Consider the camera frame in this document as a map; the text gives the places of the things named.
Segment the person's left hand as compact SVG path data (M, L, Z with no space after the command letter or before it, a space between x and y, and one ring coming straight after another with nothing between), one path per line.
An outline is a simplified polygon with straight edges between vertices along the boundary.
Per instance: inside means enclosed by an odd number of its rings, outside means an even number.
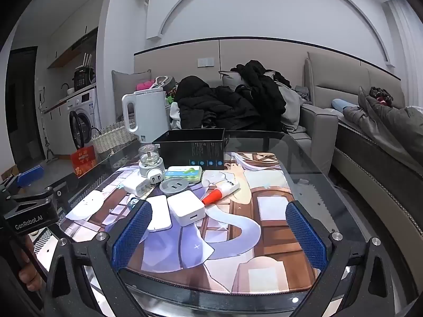
M26 285L29 291L40 291L44 286L44 281L23 250L21 250L21 259L24 262L24 266L19 272L21 282Z

